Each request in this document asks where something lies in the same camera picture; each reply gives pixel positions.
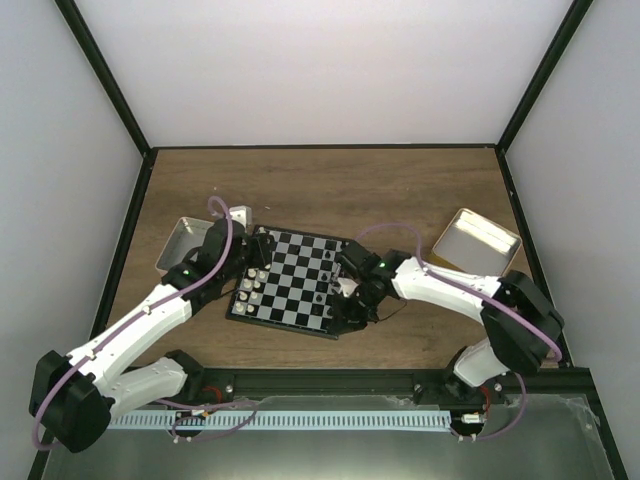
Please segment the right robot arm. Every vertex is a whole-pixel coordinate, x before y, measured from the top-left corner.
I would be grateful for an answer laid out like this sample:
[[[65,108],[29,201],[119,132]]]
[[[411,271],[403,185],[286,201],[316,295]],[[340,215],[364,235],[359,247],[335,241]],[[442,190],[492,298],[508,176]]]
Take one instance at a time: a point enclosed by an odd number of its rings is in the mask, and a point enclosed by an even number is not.
[[[483,326],[485,338],[456,353],[443,375],[443,389],[455,402],[468,402],[498,376],[535,375],[547,357],[563,358],[558,339],[564,320],[522,272],[467,274],[408,252],[390,250],[379,256],[356,241],[336,261],[340,275],[329,323],[334,336],[378,321],[378,307],[386,298],[433,304]]]

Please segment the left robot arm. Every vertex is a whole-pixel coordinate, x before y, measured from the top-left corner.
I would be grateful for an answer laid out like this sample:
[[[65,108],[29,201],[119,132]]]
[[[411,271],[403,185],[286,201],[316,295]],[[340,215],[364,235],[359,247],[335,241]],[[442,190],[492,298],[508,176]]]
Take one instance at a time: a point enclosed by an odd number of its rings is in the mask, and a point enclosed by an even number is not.
[[[248,234],[236,220],[218,220],[203,243],[190,249],[151,293],[102,334],[65,355],[45,354],[36,365],[29,412],[58,444],[81,452],[116,418],[163,399],[196,402],[204,392],[204,369],[174,350],[132,369],[132,362],[162,336],[222,295],[248,268],[272,261],[275,240],[265,230]]]

